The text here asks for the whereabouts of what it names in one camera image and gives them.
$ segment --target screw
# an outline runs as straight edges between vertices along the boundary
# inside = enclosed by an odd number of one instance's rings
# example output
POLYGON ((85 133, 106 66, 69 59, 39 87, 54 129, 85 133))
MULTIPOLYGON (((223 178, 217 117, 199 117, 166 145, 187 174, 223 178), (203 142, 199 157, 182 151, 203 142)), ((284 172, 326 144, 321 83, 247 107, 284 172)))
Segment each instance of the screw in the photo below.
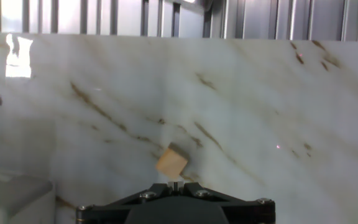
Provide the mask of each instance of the screw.
POLYGON ((88 205, 88 206, 82 205, 82 206, 79 206, 78 209, 81 211, 85 211, 85 210, 91 209, 93 207, 94 207, 94 205, 88 205))
POLYGON ((139 195, 140 198, 150 199, 155 197, 157 194, 155 192, 144 192, 139 195))
POLYGON ((207 190, 197 190, 196 196, 197 197, 207 197, 210 193, 207 190))
POLYGON ((270 202, 273 202, 272 199, 269 199, 269 198, 260 198, 258 200, 256 200, 257 202, 261 203, 262 205, 266 204, 266 203, 270 203, 270 202))

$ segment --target metal railing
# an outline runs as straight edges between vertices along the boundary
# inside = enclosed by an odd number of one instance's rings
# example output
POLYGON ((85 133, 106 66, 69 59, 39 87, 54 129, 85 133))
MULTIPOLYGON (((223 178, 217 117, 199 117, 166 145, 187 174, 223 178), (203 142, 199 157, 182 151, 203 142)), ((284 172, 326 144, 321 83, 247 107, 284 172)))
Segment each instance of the metal railing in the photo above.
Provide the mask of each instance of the metal railing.
POLYGON ((0 32, 358 41, 358 0, 0 0, 0 32))

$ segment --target white marble surface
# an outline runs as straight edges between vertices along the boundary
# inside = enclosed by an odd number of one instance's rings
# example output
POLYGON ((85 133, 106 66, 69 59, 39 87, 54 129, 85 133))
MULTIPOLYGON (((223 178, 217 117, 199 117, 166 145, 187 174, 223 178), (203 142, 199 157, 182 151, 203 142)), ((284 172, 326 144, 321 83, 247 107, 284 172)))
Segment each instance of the white marble surface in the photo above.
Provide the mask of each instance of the white marble surface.
POLYGON ((0 34, 0 168, 54 180, 58 223, 167 181, 171 141, 185 179, 272 198, 277 223, 358 223, 358 43, 16 37, 0 34))

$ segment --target black metal bracket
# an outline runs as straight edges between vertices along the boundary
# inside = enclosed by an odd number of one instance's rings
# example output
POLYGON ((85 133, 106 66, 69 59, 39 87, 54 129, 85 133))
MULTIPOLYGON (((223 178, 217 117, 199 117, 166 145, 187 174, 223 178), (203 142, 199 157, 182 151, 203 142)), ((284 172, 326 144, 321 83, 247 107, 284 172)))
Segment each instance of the black metal bracket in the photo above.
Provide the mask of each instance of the black metal bracket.
POLYGON ((78 207, 76 223, 275 223, 275 202, 243 201, 197 182, 153 184, 109 205, 78 207))

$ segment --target small wooden block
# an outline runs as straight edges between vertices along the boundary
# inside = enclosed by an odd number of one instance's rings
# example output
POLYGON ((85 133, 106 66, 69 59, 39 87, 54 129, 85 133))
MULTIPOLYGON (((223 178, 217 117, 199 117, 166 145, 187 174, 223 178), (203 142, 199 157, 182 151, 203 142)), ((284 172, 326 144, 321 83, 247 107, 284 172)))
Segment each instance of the small wooden block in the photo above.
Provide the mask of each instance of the small wooden block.
POLYGON ((188 155, 176 144, 171 143, 158 160, 155 168, 171 179, 179 177, 188 162, 188 155))

